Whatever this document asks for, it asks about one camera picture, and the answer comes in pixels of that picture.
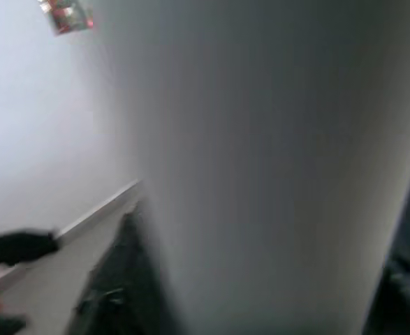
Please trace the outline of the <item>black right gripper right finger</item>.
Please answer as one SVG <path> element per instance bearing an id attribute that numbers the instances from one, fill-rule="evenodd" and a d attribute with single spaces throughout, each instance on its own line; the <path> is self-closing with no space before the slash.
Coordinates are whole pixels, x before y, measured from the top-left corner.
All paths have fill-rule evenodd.
<path id="1" fill-rule="evenodd" d="M 410 335 L 410 271 L 390 263 L 361 335 Z"/>

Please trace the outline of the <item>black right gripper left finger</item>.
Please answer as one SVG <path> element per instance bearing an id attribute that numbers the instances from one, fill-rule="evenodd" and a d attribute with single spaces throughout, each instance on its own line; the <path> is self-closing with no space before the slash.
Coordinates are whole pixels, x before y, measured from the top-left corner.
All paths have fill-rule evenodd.
<path id="1" fill-rule="evenodd" d="M 139 208 L 125 213 L 90 271 L 68 335 L 172 335 L 159 277 L 147 254 Z"/>

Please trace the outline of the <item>white plastic table leg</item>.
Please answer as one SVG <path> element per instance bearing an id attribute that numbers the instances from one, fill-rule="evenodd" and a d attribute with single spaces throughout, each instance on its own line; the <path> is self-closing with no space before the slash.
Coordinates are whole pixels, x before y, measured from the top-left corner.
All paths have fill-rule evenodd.
<path id="1" fill-rule="evenodd" d="M 102 0 L 189 335 L 361 335 L 410 187 L 410 0 Z"/>

